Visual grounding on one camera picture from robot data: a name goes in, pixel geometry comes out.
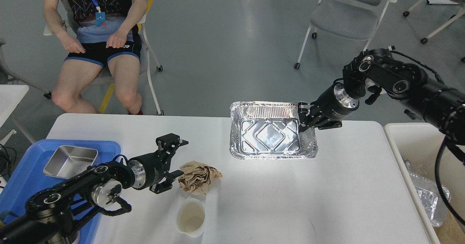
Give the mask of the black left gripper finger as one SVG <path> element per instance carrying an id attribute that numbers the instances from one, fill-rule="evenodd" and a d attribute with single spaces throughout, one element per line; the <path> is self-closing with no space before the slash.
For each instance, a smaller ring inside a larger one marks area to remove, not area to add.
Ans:
<path id="1" fill-rule="evenodd" d="M 179 169 L 171 173 L 164 171 L 162 174 L 157 174 L 149 190 L 155 194 L 166 192 L 173 187 L 173 181 L 183 174 L 184 172 Z"/>
<path id="2" fill-rule="evenodd" d="M 189 143 L 189 141 L 181 139 L 179 135 L 174 133 L 160 136 L 155 141 L 158 146 L 156 153 L 161 161 L 171 160 L 179 147 Z"/>

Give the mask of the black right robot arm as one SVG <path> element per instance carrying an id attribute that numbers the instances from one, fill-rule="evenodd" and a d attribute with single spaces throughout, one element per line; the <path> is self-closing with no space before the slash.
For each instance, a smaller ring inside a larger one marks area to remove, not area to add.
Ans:
<path id="1" fill-rule="evenodd" d="M 312 103 L 299 103 L 299 132 L 309 128 L 332 129 L 342 126 L 342 120 L 356 111 L 359 99 L 371 93 L 365 103 L 372 105 L 383 91 L 405 106 L 410 117 L 418 116 L 444 134 L 437 152 L 434 177 L 441 199 L 458 222 L 464 219 L 447 200 L 440 181 L 440 161 L 445 148 L 464 163 L 460 146 L 465 141 L 464 94 L 444 84 L 437 72 L 428 77 L 428 66 L 413 60 L 405 63 L 393 58 L 394 47 L 362 51 L 342 70 L 342 78 Z"/>

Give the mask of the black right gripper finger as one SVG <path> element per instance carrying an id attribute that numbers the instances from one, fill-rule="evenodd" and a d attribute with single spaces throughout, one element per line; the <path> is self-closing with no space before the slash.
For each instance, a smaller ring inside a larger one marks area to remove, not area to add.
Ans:
<path id="1" fill-rule="evenodd" d="M 304 132 L 309 128 L 313 128 L 315 126 L 314 121 L 314 114 L 316 113 L 316 106 L 314 103 L 305 103 L 300 102 L 298 103 L 298 120 L 299 126 L 298 131 Z"/>
<path id="2" fill-rule="evenodd" d="M 342 127 L 342 121 L 328 121 L 327 123 L 317 125 L 319 130 L 334 129 Z"/>

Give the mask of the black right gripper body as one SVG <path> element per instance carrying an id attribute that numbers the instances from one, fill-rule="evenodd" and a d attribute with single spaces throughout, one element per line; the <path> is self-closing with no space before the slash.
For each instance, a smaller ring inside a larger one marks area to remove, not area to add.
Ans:
<path id="1" fill-rule="evenodd" d="M 359 108 L 359 100 L 350 97 L 342 83 L 332 84 L 312 103 L 316 106 L 315 126 L 328 121 L 341 121 Z"/>

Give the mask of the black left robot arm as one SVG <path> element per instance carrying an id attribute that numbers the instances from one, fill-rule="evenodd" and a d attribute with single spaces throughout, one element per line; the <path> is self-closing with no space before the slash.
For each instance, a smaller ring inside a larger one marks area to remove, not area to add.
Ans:
<path id="1" fill-rule="evenodd" d="M 71 244 L 97 214 L 119 216 L 132 210 L 121 197 L 133 188 L 160 194 L 183 172 L 170 172 L 171 159 L 188 141 L 168 133 L 156 138 L 157 150 L 86 168 L 62 183 L 41 190 L 25 203 L 25 215 L 1 228 L 2 244 Z"/>

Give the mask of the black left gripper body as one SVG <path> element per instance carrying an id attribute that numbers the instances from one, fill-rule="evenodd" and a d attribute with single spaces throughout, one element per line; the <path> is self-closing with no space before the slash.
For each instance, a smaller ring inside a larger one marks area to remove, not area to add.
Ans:
<path id="1" fill-rule="evenodd" d="M 130 159 L 128 167 L 131 168 L 135 176 L 132 188 L 142 190 L 153 184 L 157 174 L 162 174 L 164 171 L 169 172 L 170 160 L 161 161 L 156 152 L 146 153 Z"/>

